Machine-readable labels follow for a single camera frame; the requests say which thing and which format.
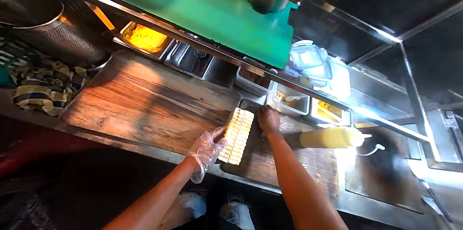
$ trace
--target jeans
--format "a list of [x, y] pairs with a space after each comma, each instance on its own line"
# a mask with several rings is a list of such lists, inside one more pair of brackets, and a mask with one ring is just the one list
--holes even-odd
[[[205, 215], [205, 199], [197, 193], [186, 192], [177, 196], [157, 229], [170, 230], [202, 215]], [[254, 230], [249, 208], [243, 203], [233, 201], [224, 204], [218, 216], [241, 229]]]

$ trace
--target green tray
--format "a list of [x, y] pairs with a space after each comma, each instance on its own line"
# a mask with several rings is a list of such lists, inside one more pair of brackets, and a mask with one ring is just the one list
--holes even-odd
[[290, 3], [262, 15], [246, 0], [122, 0], [277, 68], [286, 67], [293, 28]]

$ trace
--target plastic glove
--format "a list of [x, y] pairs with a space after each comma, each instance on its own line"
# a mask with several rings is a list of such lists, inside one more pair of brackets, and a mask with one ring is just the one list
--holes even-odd
[[204, 132], [188, 151], [187, 156], [194, 157], [200, 165], [200, 169], [191, 175], [193, 183], [201, 183], [209, 166], [217, 160], [218, 154], [227, 146], [225, 138], [218, 140], [224, 131], [225, 127], [218, 127], [213, 132]]

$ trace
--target hand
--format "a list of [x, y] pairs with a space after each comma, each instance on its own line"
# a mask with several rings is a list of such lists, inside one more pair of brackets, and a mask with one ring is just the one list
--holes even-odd
[[219, 153], [227, 146], [228, 143], [223, 138], [224, 132], [225, 127], [216, 128], [213, 132], [206, 131], [188, 151], [185, 160], [191, 156], [199, 164], [199, 167], [191, 175], [193, 183], [201, 183], [209, 166], [217, 160]]
[[258, 109], [258, 121], [266, 135], [280, 133], [280, 115], [270, 105], [262, 105]]

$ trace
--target squeeze bottle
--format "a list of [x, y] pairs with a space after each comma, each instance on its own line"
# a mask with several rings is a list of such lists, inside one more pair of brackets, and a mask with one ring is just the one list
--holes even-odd
[[346, 149], [362, 146], [369, 137], [354, 127], [333, 127], [303, 132], [299, 141], [305, 148]]

